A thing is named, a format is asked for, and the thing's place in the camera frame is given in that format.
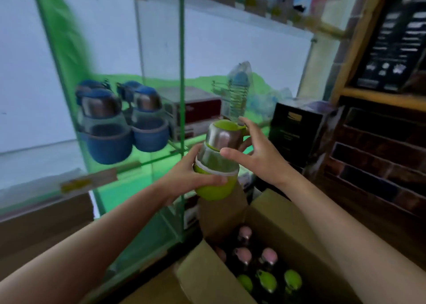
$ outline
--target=open cardboard box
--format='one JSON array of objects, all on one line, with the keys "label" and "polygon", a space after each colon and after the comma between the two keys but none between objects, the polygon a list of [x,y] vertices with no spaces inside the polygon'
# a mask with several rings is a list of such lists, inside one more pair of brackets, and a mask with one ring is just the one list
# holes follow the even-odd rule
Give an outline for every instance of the open cardboard box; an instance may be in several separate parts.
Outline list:
[{"label": "open cardboard box", "polygon": [[266,190],[249,206],[237,185],[223,200],[200,199],[199,221],[204,239],[176,271],[192,303],[256,303],[209,245],[219,244],[241,223],[301,274],[301,291],[316,302],[361,303],[298,208],[279,194]]}]

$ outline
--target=wooden floor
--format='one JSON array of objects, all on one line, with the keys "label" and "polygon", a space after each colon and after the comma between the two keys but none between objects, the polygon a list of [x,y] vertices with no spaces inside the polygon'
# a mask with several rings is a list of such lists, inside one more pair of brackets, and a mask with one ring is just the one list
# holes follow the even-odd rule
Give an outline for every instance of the wooden floor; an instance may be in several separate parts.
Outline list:
[{"label": "wooden floor", "polygon": [[179,285],[173,267],[165,269],[139,287],[120,304],[191,304]]}]

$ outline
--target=wooden frame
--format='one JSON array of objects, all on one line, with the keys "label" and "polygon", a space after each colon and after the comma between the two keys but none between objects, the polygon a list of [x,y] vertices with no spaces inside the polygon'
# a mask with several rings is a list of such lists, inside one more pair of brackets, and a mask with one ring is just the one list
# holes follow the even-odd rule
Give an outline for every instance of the wooden frame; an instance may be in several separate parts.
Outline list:
[{"label": "wooden frame", "polygon": [[365,3],[363,16],[355,29],[348,54],[346,55],[345,62],[334,85],[331,102],[337,104],[341,96],[349,96],[371,102],[426,112],[426,97],[390,94],[367,89],[356,89],[348,86],[349,81],[355,75],[355,71],[370,41],[370,37],[384,3],[385,0],[367,0]]}]

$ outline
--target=cardboard box flap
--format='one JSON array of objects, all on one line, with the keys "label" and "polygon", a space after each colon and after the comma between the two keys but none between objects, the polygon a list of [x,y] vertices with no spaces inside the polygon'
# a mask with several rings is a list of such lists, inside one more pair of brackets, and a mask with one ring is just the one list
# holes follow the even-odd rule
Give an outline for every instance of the cardboard box flap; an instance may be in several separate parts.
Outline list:
[{"label": "cardboard box flap", "polygon": [[194,304],[256,304],[205,240],[181,263],[176,275]]},{"label": "cardboard box flap", "polygon": [[200,228],[204,237],[214,238],[219,234],[227,235],[225,226],[229,222],[240,222],[244,210],[247,208],[247,196],[239,184],[236,184],[231,195],[218,201],[198,200]]},{"label": "cardboard box flap", "polygon": [[250,205],[267,217],[280,230],[314,254],[319,260],[342,276],[336,262],[324,248],[301,211],[288,199],[267,189]]}]

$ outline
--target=forearm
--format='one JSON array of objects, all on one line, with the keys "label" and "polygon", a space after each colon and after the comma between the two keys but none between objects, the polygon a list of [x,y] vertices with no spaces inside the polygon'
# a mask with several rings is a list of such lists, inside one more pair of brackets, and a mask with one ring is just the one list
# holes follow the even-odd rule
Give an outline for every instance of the forearm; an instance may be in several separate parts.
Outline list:
[{"label": "forearm", "polygon": [[301,175],[279,188],[305,215],[364,303],[420,303],[426,273]]},{"label": "forearm", "polygon": [[153,184],[0,283],[0,303],[76,303],[163,206]]}]

